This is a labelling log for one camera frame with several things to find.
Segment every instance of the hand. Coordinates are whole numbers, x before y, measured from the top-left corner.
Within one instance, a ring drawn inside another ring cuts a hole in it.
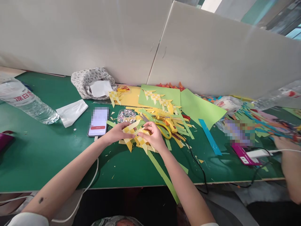
[[[281,149],[291,149],[291,150],[298,150],[298,151],[301,150],[301,147],[299,145],[294,144],[293,142],[289,141],[285,137],[272,136],[272,138],[274,138],[274,142],[278,150]]]
[[[125,138],[129,138],[129,139],[134,138],[135,135],[122,132],[122,130],[129,125],[130,125],[129,122],[118,123],[109,132],[103,135],[101,139],[105,140],[108,143],[108,145],[111,145],[112,143]]]
[[[143,126],[144,130],[150,131],[151,135],[140,132],[138,133],[140,137],[146,139],[158,152],[168,150],[163,141],[161,131],[154,122],[149,121]]]

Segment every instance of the plastic bottle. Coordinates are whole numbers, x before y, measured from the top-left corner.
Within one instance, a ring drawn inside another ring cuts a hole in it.
[[[255,109],[266,110],[301,97],[301,80],[296,80],[252,102]]]
[[[0,99],[44,124],[52,124],[59,119],[56,111],[15,78],[0,78]]]

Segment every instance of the scissors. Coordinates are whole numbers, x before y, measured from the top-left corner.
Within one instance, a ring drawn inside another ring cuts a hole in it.
[[[148,122],[148,121],[149,121],[143,114],[141,114],[140,116],[141,116],[141,118],[142,118],[145,122]],[[171,137],[172,137],[172,133],[171,133],[170,129],[169,129],[166,125],[164,125],[164,124],[162,124],[162,123],[155,122],[155,124],[158,125],[158,126],[162,126],[164,129],[167,130],[167,132],[169,133],[169,137],[168,137],[165,133],[163,133],[163,131],[161,130],[160,127],[158,127],[159,130],[160,130],[160,132],[162,133],[162,135],[163,135],[167,140],[170,140]]]

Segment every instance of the phone screen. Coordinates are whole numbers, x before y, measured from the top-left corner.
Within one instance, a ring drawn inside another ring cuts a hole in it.
[[[109,108],[96,107],[93,110],[91,124],[88,131],[88,136],[102,136],[107,131],[107,120],[109,118]]]

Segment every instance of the desk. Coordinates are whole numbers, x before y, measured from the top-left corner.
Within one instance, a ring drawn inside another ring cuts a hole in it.
[[[70,77],[56,77],[47,74],[26,72],[17,77],[20,81],[32,87],[33,92],[53,109],[58,109],[81,99]],[[64,128],[62,122],[44,125],[21,110],[6,103],[0,104],[0,130],[14,131],[15,140],[0,153],[0,192],[20,192],[41,189],[56,173],[64,168],[70,161],[88,147],[94,138],[87,137],[87,131],[94,107],[93,100],[85,100],[88,109],[70,127]],[[113,118],[124,106],[106,105],[110,108]],[[299,123],[297,117],[282,111],[268,112]],[[208,183],[221,183],[233,181],[250,181],[254,169],[243,165],[229,146],[224,133],[217,127],[211,133],[223,156],[216,156],[199,125],[191,121],[197,128],[192,128],[195,137],[189,139],[193,154],[198,159],[205,160],[202,167],[206,173]],[[258,146],[275,148],[268,138],[259,139]],[[195,184],[203,183],[203,174],[199,166],[193,161],[187,147],[182,149],[171,140],[172,154],[178,162],[189,169],[188,176]],[[158,153],[153,153],[165,173],[168,175],[163,160]],[[281,166],[277,161],[268,165],[268,172],[260,170],[257,180],[276,180],[283,178]],[[95,173],[96,163],[88,171],[79,188],[86,187]],[[99,157],[99,171],[92,188],[117,188],[136,186],[162,186],[163,179],[154,165],[145,155],[142,148],[135,147],[132,153],[126,145],[114,143],[107,147]]]

